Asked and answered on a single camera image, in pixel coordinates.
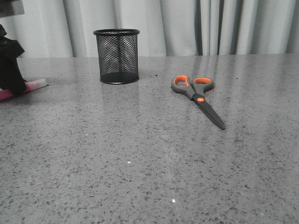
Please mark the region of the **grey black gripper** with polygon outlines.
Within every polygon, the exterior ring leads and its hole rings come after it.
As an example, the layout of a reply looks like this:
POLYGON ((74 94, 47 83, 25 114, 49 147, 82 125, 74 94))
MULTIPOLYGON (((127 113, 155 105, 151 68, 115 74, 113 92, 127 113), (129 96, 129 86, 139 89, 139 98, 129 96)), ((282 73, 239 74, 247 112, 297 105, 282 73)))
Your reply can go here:
MULTIPOLYGON (((0 0, 0 18, 24 14, 22 0, 0 0)), ((0 88, 9 90, 13 95, 21 95, 26 89, 17 57, 24 53, 24 49, 17 40, 5 37, 6 31, 0 25, 0 88)))

